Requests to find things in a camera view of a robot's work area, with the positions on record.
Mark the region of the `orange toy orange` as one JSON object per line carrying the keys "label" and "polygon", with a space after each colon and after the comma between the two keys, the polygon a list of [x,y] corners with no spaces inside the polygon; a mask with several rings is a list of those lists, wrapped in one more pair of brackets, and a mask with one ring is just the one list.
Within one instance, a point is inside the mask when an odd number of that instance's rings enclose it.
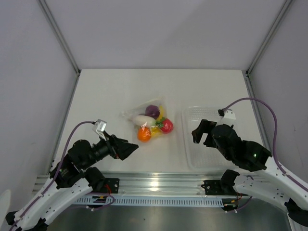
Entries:
{"label": "orange toy orange", "polygon": [[151,139],[151,130],[147,127],[140,127],[137,132],[137,139],[141,142],[148,142]]}

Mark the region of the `white toy radish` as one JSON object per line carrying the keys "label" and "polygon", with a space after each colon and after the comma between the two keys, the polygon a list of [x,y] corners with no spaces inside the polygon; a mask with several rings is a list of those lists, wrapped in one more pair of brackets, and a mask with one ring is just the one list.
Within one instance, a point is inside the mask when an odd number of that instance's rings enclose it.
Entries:
{"label": "white toy radish", "polygon": [[140,127],[153,127],[156,125],[156,120],[146,115],[137,115],[132,119],[133,124]]}

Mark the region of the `yellow toy banana bunch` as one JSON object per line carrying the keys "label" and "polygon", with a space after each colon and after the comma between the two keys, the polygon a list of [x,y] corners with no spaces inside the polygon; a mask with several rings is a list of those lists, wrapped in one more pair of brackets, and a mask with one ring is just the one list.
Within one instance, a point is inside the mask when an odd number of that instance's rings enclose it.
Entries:
{"label": "yellow toy banana bunch", "polygon": [[162,105],[159,105],[160,115],[156,120],[156,125],[151,127],[152,136],[158,136],[161,134],[161,130],[159,129],[159,124],[162,122],[162,119],[165,117],[165,110]]}

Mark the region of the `red toy tomato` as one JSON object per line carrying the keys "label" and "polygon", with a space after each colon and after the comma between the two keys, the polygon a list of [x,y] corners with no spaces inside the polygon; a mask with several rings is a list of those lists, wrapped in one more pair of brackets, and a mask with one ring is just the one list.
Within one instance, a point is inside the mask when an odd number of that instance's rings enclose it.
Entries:
{"label": "red toy tomato", "polygon": [[173,131],[174,125],[171,122],[171,120],[166,118],[159,124],[159,129],[161,130],[162,133],[169,134]]}

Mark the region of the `clear zip top bag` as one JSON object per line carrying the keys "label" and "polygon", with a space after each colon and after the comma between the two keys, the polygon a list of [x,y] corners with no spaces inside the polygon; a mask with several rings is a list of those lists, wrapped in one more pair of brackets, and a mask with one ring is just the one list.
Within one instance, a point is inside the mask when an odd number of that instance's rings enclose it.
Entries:
{"label": "clear zip top bag", "polygon": [[137,141],[147,143],[173,132],[175,126],[167,115],[163,98],[156,98],[123,111],[121,117],[134,128]]}

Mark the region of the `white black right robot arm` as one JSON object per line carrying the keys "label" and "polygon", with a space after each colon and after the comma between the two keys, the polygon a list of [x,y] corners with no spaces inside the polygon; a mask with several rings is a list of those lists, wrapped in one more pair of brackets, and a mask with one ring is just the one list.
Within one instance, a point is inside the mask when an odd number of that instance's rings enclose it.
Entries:
{"label": "white black right robot arm", "polygon": [[308,225],[307,182],[275,162],[273,154],[259,143],[242,140],[232,126],[203,119],[192,131],[193,142],[199,143],[203,134],[207,134],[206,147],[218,149],[228,161],[271,183],[255,182],[236,171],[226,170],[219,185],[223,193],[250,195],[280,208],[296,223]]}

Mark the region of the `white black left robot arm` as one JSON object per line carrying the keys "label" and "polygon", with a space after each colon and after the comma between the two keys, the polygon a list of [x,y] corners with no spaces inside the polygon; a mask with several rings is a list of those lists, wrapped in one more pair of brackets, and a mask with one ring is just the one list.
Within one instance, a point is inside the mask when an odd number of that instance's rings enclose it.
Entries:
{"label": "white black left robot arm", "polygon": [[125,160],[138,145],[115,135],[101,138],[97,144],[87,140],[78,140],[64,152],[49,178],[19,211],[9,212],[5,220],[11,229],[18,231],[45,231],[54,219],[77,199],[89,193],[102,193],[107,196],[111,189],[106,185],[106,178],[94,166],[110,156]]}

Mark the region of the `silver aluminium front rail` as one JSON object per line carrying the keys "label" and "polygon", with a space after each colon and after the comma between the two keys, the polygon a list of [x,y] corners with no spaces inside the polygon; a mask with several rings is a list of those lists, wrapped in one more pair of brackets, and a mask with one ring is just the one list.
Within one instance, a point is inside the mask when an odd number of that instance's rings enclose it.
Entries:
{"label": "silver aluminium front rail", "polygon": [[204,197],[204,180],[218,180],[223,172],[102,172],[106,178],[120,179],[118,196]]}

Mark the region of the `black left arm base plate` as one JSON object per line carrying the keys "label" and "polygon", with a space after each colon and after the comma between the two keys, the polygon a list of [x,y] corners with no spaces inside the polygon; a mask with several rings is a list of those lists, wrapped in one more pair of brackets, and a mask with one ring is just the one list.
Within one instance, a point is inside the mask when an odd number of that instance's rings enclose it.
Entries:
{"label": "black left arm base plate", "polygon": [[102,192],[108,194],[118,194],[119,186],[119,178],[106,178],[102,188]]}

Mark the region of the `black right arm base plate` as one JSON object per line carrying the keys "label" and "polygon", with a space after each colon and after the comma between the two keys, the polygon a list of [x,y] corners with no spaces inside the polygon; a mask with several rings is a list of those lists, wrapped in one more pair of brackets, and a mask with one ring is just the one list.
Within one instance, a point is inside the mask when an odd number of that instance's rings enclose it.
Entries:
{"label": "black right arm base plate", "polygon": [[233,188],[234,182],[226,182],[223,180],[204,180],[201,188],[204,189],[206,195],[221,196],[237,196],[240,193]]}

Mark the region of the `right aluminium frame post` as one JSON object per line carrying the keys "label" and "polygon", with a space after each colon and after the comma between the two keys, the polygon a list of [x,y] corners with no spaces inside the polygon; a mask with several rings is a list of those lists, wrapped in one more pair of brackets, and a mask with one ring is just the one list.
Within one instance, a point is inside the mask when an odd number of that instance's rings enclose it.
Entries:
{"label": "right aluminium frame post", "polygon": [[279,30],[281,24],[283,23],[285,17],[287,16],[294,2],[295,0],[285,0],[283,2],[281,8],[279,9],[277,15],[274,18],[274,21],[269,27],[268,32],[266,33],[264,39],[262,40],[256,54],[254,55],[248,69],[245,72],[248,77],[251,76],[254,68],[257,66],[260,59],[264,55],[265,51],[267,50],[268,46],[270,45],[277,31]]}

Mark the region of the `aluminium frame post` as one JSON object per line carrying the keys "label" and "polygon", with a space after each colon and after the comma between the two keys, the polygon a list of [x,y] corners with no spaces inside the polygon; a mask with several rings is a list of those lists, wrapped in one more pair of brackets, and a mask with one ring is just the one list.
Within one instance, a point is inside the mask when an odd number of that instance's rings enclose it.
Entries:
{"label": "aluminium frame post", "polygon": [[295,0],[285,0],[283,2],[281,8],[279,9],[277,15],[274,18],[274,21],[269,27],[268,32],[266,33],[264,39],[262,40],[256,54],[254,55],[248,69],[245,72],[248,77],[251,76],[254,68],[257,66],[260,59],[264,55],[265,51],[267,50],[268,46],[270,45],[277,31],[279,30],[281,24],[283,23],[285,17],[287,16],[294,2]]}
{"label": "aluminium frame post", "polygon": [[78,64],[71,52],[71,49],[68,46],[68,43],[66,41],[66,39],[63,36],[63,33],[58,25],[58,23],[56,22],[55,17],[53,16],[53,13],[51,11],[51,9],[48,6],[48,3],[46,0],[37,0],[37,3],[44,15],[44,17],[46,18],[47,23],[49,24],[52,32],[55,35],[55,38],[57,39],[59,45],[61,46],[61,49],[63,51],[63,53],[65,54],[65,56],[67,57],[67,59],[69,60],[74,72],[79,75],[81,70],[78,67]]}

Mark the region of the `left aluminium frame post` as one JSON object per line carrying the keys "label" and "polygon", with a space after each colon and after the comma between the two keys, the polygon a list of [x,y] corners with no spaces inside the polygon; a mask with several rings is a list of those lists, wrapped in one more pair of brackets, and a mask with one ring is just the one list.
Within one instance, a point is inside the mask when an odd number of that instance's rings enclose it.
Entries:
{"label": "left aluminium frame post", "polygon": [[44,15],[44,17],[46,18],[47,23],[49,24],[52,32],[55,35],[55,38],[57,39],[59,45],[61,46],[61,49],[63,51],[63,53],[65,54],[65,56],[67,57],[67,59],[69,60],[74,72],[79,75],[81,70],[78,67],[78,64],[71,52],[71,49],[68,46],[68,43],[66,41],[66,39],[63,36],[63,33],[58,25],[58,23],[56,22],[55,17],[53,16],[53,13],[51,11],[51,9],[48,6],[48,3],[46,0],[37,0],[37,3]]}

